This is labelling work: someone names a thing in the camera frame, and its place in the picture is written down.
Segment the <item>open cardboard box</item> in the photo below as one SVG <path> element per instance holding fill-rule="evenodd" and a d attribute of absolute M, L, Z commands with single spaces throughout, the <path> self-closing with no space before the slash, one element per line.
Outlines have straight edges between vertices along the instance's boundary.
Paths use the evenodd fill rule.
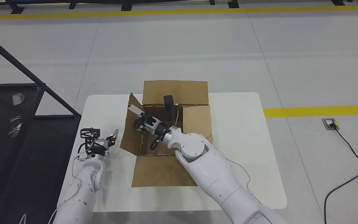
<path fill-rule="evenodd" d="M 172 125 L 170 115 L 164 112 L 165 95 L 172 95 L 178 104 L 177 126 L 183 133 L 203 135 L 211 143 L 211 118 L 208 82 L 204 81 L 144 81 L 143 103 L 130 94 L 128 105 L 144 110 Z M 174 149 L 159 142 L 155 150 L 149 146 L 154 137 L 133 128 L 136 115 L 127 110 L 121 148 L 136 155 L 132 187 L 141 186 L 196 186 L 190 175 L 175 157 Z"/>

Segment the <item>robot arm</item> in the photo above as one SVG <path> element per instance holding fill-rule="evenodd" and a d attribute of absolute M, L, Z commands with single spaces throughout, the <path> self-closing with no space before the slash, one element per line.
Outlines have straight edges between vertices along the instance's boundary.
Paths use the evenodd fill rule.
<path fill-rule="evenodd" d="M 168 148 L 176 148 L 179 162 L 187 170 L 195 183 L 213 198 L 235 224 L 285 224 L 286 222 L 273 209 L 256 201 L 236 179 L 225 157 L 203 136 L 183 134 L 180 128 L 164 128 L 163 123 L 155 118 L 155 123 L 143 119 L 143 111 L 130 105 L 129 110 L 137 114 L 137 130 L 155 133 L 158 141 Z"/>
<path fill-rule="evenodd" d="M 87 154 L 79 173 L 61 199 L 53 224 L 87 224 L 91 222 L 93 208 L 96 204 L 95 193 L 103 189 L 105 157 L 109 148 L 115 144 L 118 129 L 107 138 L 99 139 L 100 130 L 85 128 L 81 130 Z"/>

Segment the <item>floor socket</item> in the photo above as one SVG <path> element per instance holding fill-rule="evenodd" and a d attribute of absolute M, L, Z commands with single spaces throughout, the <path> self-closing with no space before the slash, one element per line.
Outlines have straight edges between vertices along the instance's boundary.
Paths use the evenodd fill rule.
<path fill-rule="evenodd" d="M 331 128 L 329 126 L 329 124 L 332 124 L 332 123 L 336 124 L 337 130 L 340 129 L 339 126 L 338 126 L 338 123 L 335 120 L 335 118 L 322 118 L 322 122 L 323 122 L 324 127 L 326 128 L 326 130 L 335 130 L 334 128 Z"/>

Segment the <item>power cable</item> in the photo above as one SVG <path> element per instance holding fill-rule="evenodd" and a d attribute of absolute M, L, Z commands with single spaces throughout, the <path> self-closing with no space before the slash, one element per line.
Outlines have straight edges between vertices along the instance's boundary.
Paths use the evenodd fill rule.
<path fill-rule="evenodd" d="M 335 123 L 331 123 L 331 124 L 329 124 L 329 126 L 330 126 L 331 128 L 333 128 L 333 129 L 341 136 L 341 138 L 348 144 L 348 146 L 350 147 L 351 151 L 352 151 L 353 154 L 356 156 L 356 158 L 358 158 L 358 156 L 357 156 L 356 152 L 353 150 L 352 146 L 348 143 L 348 141 L 347 141 L 345 138 L 343 138 L 343 136 L 341 135 L 341 133 L 337 130 L 336 124 L 335 124 Z M 327 199 L 328 199 L 328 197 L 329 197 L 333 192 L 335 192 L 336 190 L 338 190 L 339 188 L 343 187 L 344 185 L 346 185 L 346 184 L 352 182 L 353 180 L 355 180 L 355 179 L 357 179 L 357 178 L 358 178 L 358 175 L 355 176 L 355 177 L 353 177 L 352 179 L 348 180 L 347 182 L 344 182 L 343 184 L 339 185 L 338 187 L 334 188 L 333 190 L 331 190 L 331 191 L 327 194 L 326 198 L 324 199 L 324 208 L 323 208 L 324 224 L 327 224 L 326 208 L 327 208 Z"/>

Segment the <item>yellow tape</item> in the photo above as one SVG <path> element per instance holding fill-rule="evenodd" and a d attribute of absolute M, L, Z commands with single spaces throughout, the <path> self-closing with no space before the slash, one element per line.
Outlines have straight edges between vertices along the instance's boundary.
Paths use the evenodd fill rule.
<path fill-rule="evenodd" d="M 313 106 L 309 108 L 268 108 L 266 118 L 286 118 L 291 116 L 339 116 L 358 115 L 358 106 Z"/>
<path fill-rule="evenodd" d="M 146 10 L 129 12 L 68 12 L 46 14 L 0 15 L 0 20 L 38 19 L 38 18 L 90 18 L 119 16 L 185 15 L 185 14 L 228 14 L 228 13 L 278 13 L 278 12 L 318 12 L 318 11 L 358 11 L 358 6 L 309 6 L 279 8 L 213 8 L 192 10 Z"/>

